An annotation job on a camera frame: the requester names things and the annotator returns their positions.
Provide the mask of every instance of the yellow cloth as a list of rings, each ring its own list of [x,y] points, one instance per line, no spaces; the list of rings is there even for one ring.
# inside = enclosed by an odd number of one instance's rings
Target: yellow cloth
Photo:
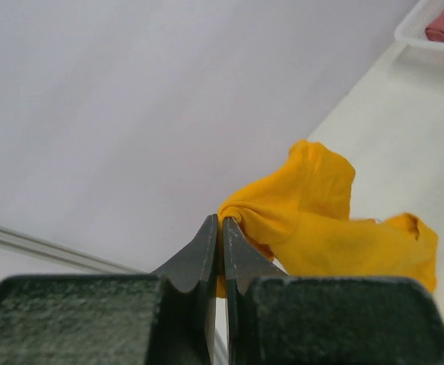
[[[438,236],[405,213],[377,224],[350,219],[355,170],[320,143],[300,141],[277,172],[231,195],[219,225],[234,217],[248,241],[290,275],[391,275],[436,286]],[[219,277],[217,295],[225,296]]]

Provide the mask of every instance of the white tray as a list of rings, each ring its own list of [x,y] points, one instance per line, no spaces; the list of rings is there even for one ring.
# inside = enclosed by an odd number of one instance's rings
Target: white tray
[[[395,39],[413,47],[444,51],[444,43],[431,42],[425,28],[444,9],[444,0],[420,0],[395,30]]]

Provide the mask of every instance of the plastic basket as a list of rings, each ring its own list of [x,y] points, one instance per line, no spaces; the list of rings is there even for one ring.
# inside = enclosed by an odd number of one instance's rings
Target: plastic basket
[[[444,0],[420,0],[395,30],[395,39],[410,46],[444,52],[444,43],[432,42],[425,28],[444,9]]]

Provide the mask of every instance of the yellow fabric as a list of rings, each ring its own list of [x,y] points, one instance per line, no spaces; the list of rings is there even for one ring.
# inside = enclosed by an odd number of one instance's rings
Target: yellow fabric
[[[219,225],[234,217],[248,241],[290,275],[391,275],[436,287],[438,236],[404,213],[377,224],[350,219],[355,170],[320,143],[300,141],[277,172],[231,195]],[[224,278],[217,295],[225,297]]]

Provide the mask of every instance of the white wall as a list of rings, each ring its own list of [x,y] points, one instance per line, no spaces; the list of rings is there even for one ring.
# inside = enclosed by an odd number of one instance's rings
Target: white wall
[[[0,225],[149,271],[275,170],[416,0],[0,0]]]
[[[310,138],[354,165],[353,216],[412,211],[439,234],[444,316],[444,55],[393,45]]]

